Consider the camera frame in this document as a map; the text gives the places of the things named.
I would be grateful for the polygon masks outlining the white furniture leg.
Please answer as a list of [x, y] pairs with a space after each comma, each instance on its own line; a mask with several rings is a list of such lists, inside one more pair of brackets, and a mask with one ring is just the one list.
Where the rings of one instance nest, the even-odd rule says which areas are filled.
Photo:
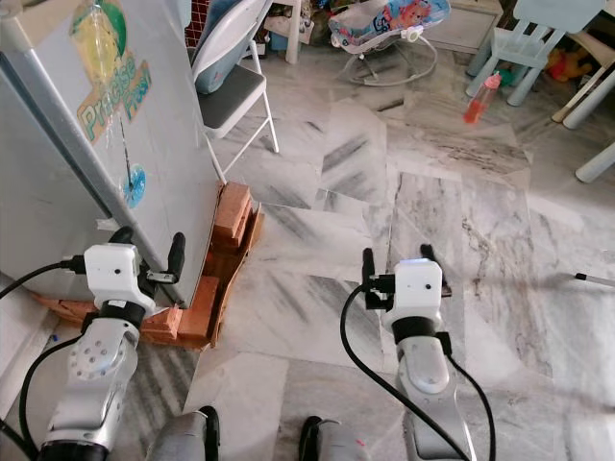
[[612, 89], [615, 89], [615, 64], [602, 67], [551, 119], [562, 126], [576, 129], [605, 100]]
[[575, 172], [576, 179], [590, 183], [595, 181], [598, 176], [609, 170], [610, 167], [615, 165], [615, 141], [611, 141], [605, 149], [602, 149], [600, 153], [597, 153], [592, 158], [589, 158], [584, 165], [577, 168]]

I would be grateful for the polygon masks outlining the white folding chair blue cushion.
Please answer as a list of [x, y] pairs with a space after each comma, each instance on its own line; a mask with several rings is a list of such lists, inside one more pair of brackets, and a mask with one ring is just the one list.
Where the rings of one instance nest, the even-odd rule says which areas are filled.
[[[212, 167], [223, 184], [228, 183], [229, 168], [264, 129], [272, 137], [273, 151], [278, 153], [280, 150], [267, 93], [267, 79], [255, 43], [255, 35], [272, 3], [273, 0], [238, 0], [198, 45], [193, 59], [192, 80], [197, 88], [204, 123], [204, 141]], [[263, 103], [263, 122], [234, 154], [230, 163], [221, 165], [218, 154], [212, 148], [212, 141], [224, 139], [245, 114], [255, 108], [256, 102]]]

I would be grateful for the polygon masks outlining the grey robot right leg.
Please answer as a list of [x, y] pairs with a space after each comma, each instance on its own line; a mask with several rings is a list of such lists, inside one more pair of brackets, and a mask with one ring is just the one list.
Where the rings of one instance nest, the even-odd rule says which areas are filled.
[[304, 421], [296, 461], [372, 461], [363, 440], [349, 427], [317, 416]]

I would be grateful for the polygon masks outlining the grey robot leg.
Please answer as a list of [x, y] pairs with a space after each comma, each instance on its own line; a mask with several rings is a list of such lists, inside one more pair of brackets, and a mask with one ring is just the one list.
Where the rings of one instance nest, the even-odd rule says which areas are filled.
[[211, 405], [173, 417], [159, 431], [145, 461], [219, 461], [219, 414]]
[[317, 416], [304, 421], [296, 461], [372, 461], [363, 440], [349, 427]]

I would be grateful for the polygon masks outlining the yellow red toy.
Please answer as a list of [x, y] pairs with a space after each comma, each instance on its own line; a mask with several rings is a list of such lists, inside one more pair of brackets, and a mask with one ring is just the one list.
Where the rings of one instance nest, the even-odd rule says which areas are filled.
[[550, 79], [566, 83], [579, 79], [580, 76], [587, 75], [593, 70], [592, 62], [589, 62], [590, 54], [583, 48], [576, 50], [566, 50], [556, 48], [548, 56], [548, 71]]

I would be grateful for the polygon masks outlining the mint green plastic chair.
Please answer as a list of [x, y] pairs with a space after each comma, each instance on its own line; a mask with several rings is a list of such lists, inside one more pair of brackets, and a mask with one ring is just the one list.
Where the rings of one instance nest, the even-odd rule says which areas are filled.
[[558, 41], [566, 34], [578, 34], [606, 3], [607, 0], [518, 0], [513, 9], [517, 26], [513, 30], [493, 27], [467, 66], [466, 74], [473, 81], [466, 88], [466, 96], [476, 95], [498, 62], [509, 61], [522, 69], [515, 73], [517, 87], [506, 103], [522, 105]]

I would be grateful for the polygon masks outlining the white furniture frame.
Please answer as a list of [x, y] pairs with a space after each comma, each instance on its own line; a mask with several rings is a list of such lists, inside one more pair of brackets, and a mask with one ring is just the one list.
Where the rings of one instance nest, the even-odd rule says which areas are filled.
[[291, 65], [298, 64], [302, 48], [304, 13], [308, 6], [304, 0], [272, 0], [271, 13], [265, 17], [265, 30], [284, 36], [286, 39], [285, 60]]

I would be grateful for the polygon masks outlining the grey robot left leg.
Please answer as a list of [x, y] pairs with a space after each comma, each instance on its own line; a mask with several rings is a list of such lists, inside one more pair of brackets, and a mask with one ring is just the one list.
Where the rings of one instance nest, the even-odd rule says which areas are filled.
[[145, 461], [219, 461], [219, 414], [211, 405], [173, 417], [159, 431]]

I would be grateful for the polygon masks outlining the grey fridge with fruit sticker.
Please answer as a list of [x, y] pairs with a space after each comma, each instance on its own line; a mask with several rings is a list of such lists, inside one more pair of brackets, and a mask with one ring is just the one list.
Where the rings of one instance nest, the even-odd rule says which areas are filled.
[[181, 0], [3, 0], [1, 272], [83, 254], [120, 228], [154, 271], [183, 234], [190, 304], [218, 176], [190, 80]]

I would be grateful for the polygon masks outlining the beige cabinet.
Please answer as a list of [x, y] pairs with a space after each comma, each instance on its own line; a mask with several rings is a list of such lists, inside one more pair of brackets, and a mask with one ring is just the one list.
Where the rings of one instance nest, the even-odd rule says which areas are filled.
[[500, 0], [449, 0], [449, 4], [448, 16], [426, 28], [423, 36], [435, 48], [473, 56], [504, 14]]

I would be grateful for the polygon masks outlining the red brick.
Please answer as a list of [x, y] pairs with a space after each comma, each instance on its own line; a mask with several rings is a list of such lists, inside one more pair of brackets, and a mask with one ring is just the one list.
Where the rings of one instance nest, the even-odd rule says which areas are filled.
[[31, 298], [37, 303], [43, 304], [50, 312], [56, 313], [58, 317], [65, 320], [68, 324], [80, 326], [86, 320], [86, 316], [96, 311], [93, 302], [75, 302], [75, 300], [58, 300], [45, 298], [45, 296], [32, 293]]
[[202, 277], [189, 308], [171, 307], [142, 322], [142, 341], [166, 344], [185, 350], [201, 350], [209, 344], [212, 308], [218, 295], [219, 278]]
[[229, 182], [221, 188], [210, 241], [212, 252], [233, 252], [240, 249], [252, 214], [249, 185]]

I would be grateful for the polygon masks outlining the colourful baby bouncer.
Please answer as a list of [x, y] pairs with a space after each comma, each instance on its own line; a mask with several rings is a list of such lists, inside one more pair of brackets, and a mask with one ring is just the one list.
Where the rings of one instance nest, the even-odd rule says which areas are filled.
[[[333, 14], [329, 21], [331, 44], [346, 50], [351, 57], [338, 78], [361, 86], [399, 86], [426, 78], [438, 64], [438, 50], [423, 34], [439, 25], [452, 11], [449, 0], [361, 0]], [[401, 42], [422, 42], [431, 51], [431, 63], [417, 70]], [[366, 60], [369, 54], [394, 47], [406, 59], [409, 75], [400, 81], [382, 81], [375, 67]]]

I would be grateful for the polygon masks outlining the pink baby bottle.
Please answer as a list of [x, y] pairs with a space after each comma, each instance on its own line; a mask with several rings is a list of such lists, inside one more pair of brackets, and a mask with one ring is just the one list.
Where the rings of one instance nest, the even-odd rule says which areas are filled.
[[464, 115], [466, 124], [476, 124], [484, 112], [488, 109], [489, 104], [498, 93], [498, 89], [504, 83], [504, 75], [501, 71], [489, 74], [486, 79], [480, 81], [478, 86], [475, 86], [473, 95], [471, 95], [469, 105], [467, 105]]

